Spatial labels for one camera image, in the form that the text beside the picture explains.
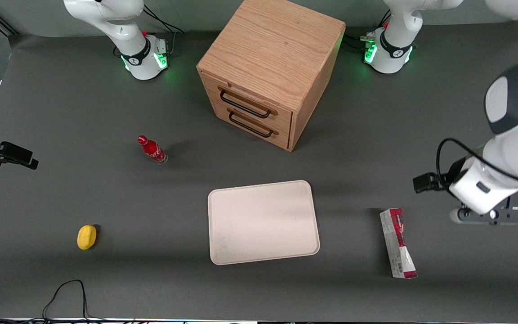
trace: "white tray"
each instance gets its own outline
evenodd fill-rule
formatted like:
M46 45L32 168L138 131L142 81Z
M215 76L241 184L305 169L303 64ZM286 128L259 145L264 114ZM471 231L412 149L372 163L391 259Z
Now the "white tray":
M207 202L210 257L216 265L319 252L313 195L304 180L217 189Z

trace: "black metal handle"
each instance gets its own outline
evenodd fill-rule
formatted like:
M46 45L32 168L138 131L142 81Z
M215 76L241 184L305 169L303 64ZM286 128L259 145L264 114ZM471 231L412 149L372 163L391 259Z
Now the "black metal handle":
M221 90L221 94L219 96L221 97L222 101L225 101L226 103L233 105L233 106L241 109L242 111L246 111L247 113L250 113L253 116L257 116L259 118L267 118L271 114L271 110L268 110L267 113L265 113L265 114L254 112L253 110L251 110L243 105L240 105L240 104L236 103L235 101L225 98L224 95L225 95L225 90Z
M257 131L257 130L255 130L255 129L252 129L251 127L249 127L249 126L247 126L247 125L243 124L243 123L242 123L242 122L240 122L240 121L236 121L235 119L233 119L233 115L234 115L234 114L235 114L235 113L234 113L234 112L232 112L232 111L230 111L230 112L229 112L229 120L230 120L230 121L232 121L232 122L234 122L234 123L236 123L237 125L239 125L239 126L243 127L244 129L247 129L248 131L252 131L253 133L255 133L255 134L257 134L257 135L259 135L259 136L261 136L261 137L264 137L264 138L270 137L270 136L273 134L273 131L272 131L272 130L270 130L268 134L263 134L263 133L261 133L260 131Z

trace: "toothpaste box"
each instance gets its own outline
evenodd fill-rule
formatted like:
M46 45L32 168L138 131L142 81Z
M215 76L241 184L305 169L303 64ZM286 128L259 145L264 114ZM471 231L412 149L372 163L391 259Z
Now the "toothpaste box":
M380 216L393 277L406 279L417 277L415 265L403 240L403 210L390 208L380 213Z

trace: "red bottle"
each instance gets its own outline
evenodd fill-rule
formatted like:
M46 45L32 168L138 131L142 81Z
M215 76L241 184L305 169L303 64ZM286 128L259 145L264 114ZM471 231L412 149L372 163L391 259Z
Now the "red bottle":
M165 152L155 143L154 141L150 141L147 137L143 135L137 138L138 143L143 147L143 151L145 154L150 156L157 164L164 164L167 162L168 156L165 155Z

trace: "wooden drawer cabinet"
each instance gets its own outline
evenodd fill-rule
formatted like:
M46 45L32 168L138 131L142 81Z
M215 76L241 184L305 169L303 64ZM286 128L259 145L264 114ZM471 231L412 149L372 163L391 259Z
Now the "wooden drawer cabinet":
M345 23L286 0L245 0L197 64L217 117L292 151L335 65Z

